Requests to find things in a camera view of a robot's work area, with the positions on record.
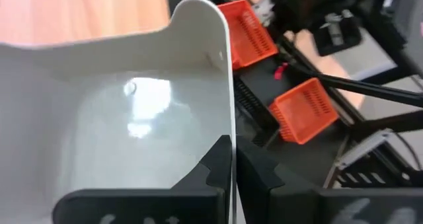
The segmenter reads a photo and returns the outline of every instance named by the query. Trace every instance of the wooden surface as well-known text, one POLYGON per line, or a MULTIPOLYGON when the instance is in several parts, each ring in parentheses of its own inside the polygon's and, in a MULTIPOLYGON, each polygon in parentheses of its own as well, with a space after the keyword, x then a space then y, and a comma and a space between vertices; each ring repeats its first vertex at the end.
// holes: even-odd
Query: wooden surface
MULTIPOLYGON (((0 22, 3 42, 55 44, 160 29, 169 8, 167 0, 0 0, 0 22)), ((298 35, 297 47, 323 73, 348 77, 333 57, 316 54, 308 33, 298 35)), ((355 107, 364 99, 344 95, 355 107)))

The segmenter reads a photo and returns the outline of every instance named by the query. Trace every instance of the curved white plastic sheet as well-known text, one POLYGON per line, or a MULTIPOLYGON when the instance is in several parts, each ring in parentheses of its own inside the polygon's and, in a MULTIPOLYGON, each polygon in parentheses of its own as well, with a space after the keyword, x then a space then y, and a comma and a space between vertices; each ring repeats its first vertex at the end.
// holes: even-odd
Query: curved white plastic sheet
POLYGON ((50 224, 84 188, 170 188, 221 135, 235 144, 229 48, 206 0, 150 34, 0 45, 0 223, 50 224))

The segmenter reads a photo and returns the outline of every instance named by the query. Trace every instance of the cable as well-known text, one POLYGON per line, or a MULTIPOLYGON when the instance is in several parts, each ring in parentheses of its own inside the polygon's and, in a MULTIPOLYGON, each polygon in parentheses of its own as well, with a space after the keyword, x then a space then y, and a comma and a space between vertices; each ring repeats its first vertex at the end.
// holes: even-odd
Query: cable
POLYGON ((408 151, 410 151, 411 155, 413 156, 414 160, 416 161, 417 168, 420 171, 422 171, 422 163, 420 163, 420 159, 418 158, 416 151, 412 148, 410 143, 403 136, 398 134, 397 132, 393 132, 393 133, 398 137, 398 139, 400 139, 404 143, 404 145, 407 147, 408 151))

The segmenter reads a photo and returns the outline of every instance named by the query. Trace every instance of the orange basket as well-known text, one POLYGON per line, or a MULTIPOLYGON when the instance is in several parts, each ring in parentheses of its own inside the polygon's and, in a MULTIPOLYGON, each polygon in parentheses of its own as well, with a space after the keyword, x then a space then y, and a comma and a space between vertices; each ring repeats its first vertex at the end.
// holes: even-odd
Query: orange basket
POLYGON ((280 135, 286 141, 305 144, 338 119, 319 80, 309 79, 284 93, 270 105, 280 123, 280 135))
POLYGON ((249 66, 278 53, 247 0, 219 5, 229 25, 233 69, 249 66))

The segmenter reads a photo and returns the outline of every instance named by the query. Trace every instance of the white plastic bin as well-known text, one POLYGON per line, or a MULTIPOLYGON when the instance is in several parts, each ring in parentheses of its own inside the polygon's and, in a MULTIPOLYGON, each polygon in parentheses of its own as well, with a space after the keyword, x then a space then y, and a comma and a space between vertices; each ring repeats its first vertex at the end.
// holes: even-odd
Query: white plastic bin
POLYGON ((0 45, 0 223, 51 223, 76 190, 170 188, 221 135, 235 146, 230 54, 206 0, 149 34, 0 45))

